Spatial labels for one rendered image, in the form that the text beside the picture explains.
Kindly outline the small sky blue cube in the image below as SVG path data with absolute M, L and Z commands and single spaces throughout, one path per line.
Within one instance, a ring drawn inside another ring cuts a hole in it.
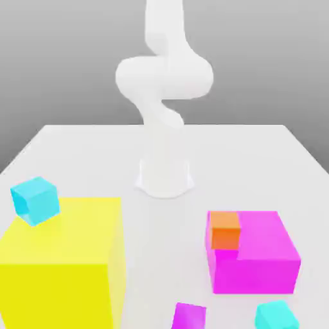
M 35 177 L 10 188 L 16 214 L 36 226 L 60 213 L 57 188 L 42 177 Z

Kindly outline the large yellow box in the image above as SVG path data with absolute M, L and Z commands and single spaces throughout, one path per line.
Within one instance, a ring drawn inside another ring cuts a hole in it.
M 121 201 L 64 197 L 35 226 L 15 218 L 0 238 L 5 329 L 120 329 L 126 288 Z

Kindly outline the small orange cube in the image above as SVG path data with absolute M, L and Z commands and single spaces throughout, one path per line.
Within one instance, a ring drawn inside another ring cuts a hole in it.
M 211 248 L 237 251 L 242 230 L 238 213 L 234 211 L 210 211 L 209 220 Z

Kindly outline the large magenta box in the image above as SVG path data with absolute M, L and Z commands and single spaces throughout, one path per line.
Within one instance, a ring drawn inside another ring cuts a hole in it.
M 291 294 L 301 257 L 277 211 L 236 211 L 241 225 L 237 250 L 215 250 L 207 213 L 204 238 L 214 294 Z

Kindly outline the small purple cube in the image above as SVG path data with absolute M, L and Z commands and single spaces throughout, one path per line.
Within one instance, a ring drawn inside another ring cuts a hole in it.
M 206 307 L 177 303 L 171 329 L 205 329 Z

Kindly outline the small turquoise cube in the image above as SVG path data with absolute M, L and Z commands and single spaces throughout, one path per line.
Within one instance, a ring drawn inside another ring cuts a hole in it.
M 254 325 L 256 329 L 299 329 L 299 321 L 283 300 L 259 304 Z

